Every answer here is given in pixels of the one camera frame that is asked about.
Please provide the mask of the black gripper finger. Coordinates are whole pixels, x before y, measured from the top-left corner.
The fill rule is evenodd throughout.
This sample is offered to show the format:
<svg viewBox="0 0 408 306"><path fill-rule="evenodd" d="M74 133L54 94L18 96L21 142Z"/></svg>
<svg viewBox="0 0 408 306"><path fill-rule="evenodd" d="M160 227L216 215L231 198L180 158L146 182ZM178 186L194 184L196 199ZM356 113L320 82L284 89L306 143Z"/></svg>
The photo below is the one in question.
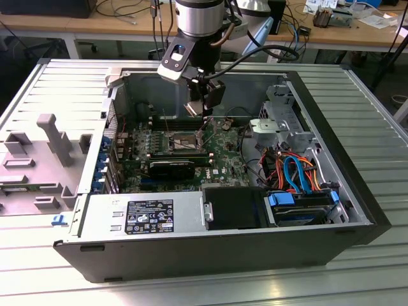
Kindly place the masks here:
<svg viewBox="0 0 408 306"><path fill-rule="evenodd" d="M212 109L221 103L226 86L222 81L210 80L206 85L206 90L207 93L203 102L203 114L211 115Z"/></svg>
<svg viewBox="0 0 408 306"><path fill-rule="evenodd" d="M190 101L203 101L202 85L199 80L192 79L188 81Z"/></svg>

